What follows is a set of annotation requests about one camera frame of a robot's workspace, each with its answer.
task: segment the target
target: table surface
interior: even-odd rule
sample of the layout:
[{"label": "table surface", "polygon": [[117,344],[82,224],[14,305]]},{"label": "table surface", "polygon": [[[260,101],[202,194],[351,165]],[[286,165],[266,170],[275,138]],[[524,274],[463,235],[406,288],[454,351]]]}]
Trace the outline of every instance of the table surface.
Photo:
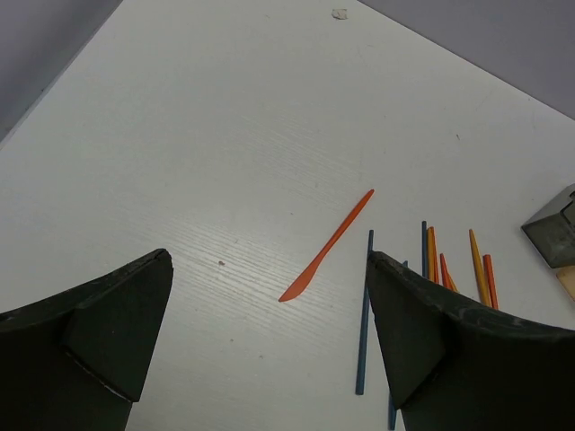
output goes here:
[{"label": "table surface", "polygon": [[172,296],[128,430],[381,430],[373,322],[354,394],[367,230],[419,270],[427,219],[477,298],[472,227],[500,308],[574,329],[519,230],[575,182],[574,139],[572,120],[352,0],[125,0],[0,151],[0,312],[165,247]]}]

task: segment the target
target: gray wall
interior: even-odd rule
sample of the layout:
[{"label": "gray wall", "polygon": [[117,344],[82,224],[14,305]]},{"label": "gray wall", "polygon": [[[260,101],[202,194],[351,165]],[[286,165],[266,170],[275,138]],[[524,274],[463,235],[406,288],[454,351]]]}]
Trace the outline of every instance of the gray wall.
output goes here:
[{"label": "gray wall", "polygon": [[120,1],[0,2],[0,147]]},{"label": "gray wall", "polygon": [[575,119],[573,0],[360,0]]}]

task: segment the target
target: orange stick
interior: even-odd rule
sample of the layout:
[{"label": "orange stick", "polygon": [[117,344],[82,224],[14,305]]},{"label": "orange stick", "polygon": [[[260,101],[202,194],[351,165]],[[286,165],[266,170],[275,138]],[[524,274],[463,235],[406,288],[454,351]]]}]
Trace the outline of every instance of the orange stick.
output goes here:
[{"label": "orange stick", "polygon": [[438,248],[435,245],[435,227],[431,226],[431,246],[433,247],[433,282],[439,284]]},{"label": "orange stick", "polygon": [[431,237],[431,228],[428,228],[428,280],[435,283],[435,267],[433,266],[433,238]]},{"label": "orange stick", "polygon": [[309,282],[312,281],[312,278],[315,275],[315,271],[317,271],[317,269],[319,268],[323,258],[325,258],[328,251],[332,249],[333,244],[335,244],[341,238],[341,236],[349,227],[349,225],[353,223],[353,221],[356,219],[356,217],[361,212],[363,207],[366,205],[366,203],[374,194],[374,191],[375,190],[371,189],[368,193],[366,193],[366,195],[351,210],[348,216],[345,217],[343,223],[333,233],[330,240],[323,246],[323,248],[320,250],[317,256],[315,256],[314,260],[311,261],[311,263],[307,266],[307,268],[304,269],[304,272],[302,272],[299,275],[299,277],[296,278],[296,280],[291,284],[291,286],[287,288],[286,292],[284,292],[284,294],[279,298],[279,301],[281,303],[297,298],[298,296],[301,295],[302,292],[304,292],[307,285],[309,285]]},{"label": "orange stick", "polygon": [[485,275],[487,276],[487,286],[489,288],[491,307],[493,307],[495,310],[498,310],[500,305],[497,302],[497,292],[495,291],[495,275],[493,274],[493,262],[491,262],[490,254],[483,256],[483,266],[485,267]]},{"label": "orange stick", "polygon": [[451,287],[451,282],[449,280],[449,274],[447,273],[446,258],[443,255],[443,253],[439,255],[439,261],[441,262],[441,279],[443,281],[443,287],[449,290],[453,290],[453,287]]},{"label": "orange stick", "polygon": [[477,241],[475,240],[475,233],[473,233],[473,229],[469,230],[469,242],[471,243],[473,268],[475,269],[475,278],[477,279],[477,286],[479,287],[479,294],[482,299],[482,304],[491,307],[489,287],[487,287],[487,282],[485,281],[485,272],[483,271],[482,255],[479,254],[479,247],[477,247]]}]

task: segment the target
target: white wood-grain surface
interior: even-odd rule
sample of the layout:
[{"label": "white wood-grain surface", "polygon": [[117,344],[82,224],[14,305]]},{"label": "white wood-grain surface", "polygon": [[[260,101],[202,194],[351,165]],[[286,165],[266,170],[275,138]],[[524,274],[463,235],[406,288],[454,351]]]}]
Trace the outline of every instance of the white wood-grain surface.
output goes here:
[{"label": "white wood-grain surface", "polygon": [[572,120],[352,0],[124,0],[0,151],[0,312],[165,247],[172,296],[128,430],[385,429],[373,322],[354,395],[367,230],[419,270],[427,219],[477,298],[472,227],[501,309],[574,329],[519,231],[575,182],[574,141]]}]

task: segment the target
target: small debris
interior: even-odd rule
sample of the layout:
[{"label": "small debris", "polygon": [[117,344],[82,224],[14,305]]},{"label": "small debris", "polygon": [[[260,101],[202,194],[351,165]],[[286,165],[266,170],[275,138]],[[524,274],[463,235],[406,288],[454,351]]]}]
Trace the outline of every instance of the small debris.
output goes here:
[{"label": "small debris", "polygon": [[347,20],[348,19],[348,10],[347,9],[333,9],[332,10],[332,17],[336,20]]}]

